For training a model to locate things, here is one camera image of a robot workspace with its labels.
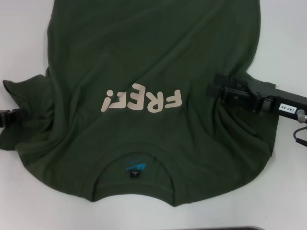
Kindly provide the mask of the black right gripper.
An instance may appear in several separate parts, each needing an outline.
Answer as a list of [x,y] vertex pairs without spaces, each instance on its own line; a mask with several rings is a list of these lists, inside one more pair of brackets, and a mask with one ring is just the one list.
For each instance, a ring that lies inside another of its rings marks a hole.
[[231,80],[230,76],[217,74],[214,84],[207,86],[207,96],[223,103],[240,106],[253,113],[268,111],[293,120],[307,119],[306,97],[276,89],[268,82],[258,80]]

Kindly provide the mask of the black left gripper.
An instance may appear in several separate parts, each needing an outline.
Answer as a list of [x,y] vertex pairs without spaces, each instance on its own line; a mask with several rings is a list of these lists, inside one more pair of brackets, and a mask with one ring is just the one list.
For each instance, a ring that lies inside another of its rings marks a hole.
[[14,117],[24,117],[24,109],[18,108],[13,110],[0,111],[0,127],[7,127],[14,122]]

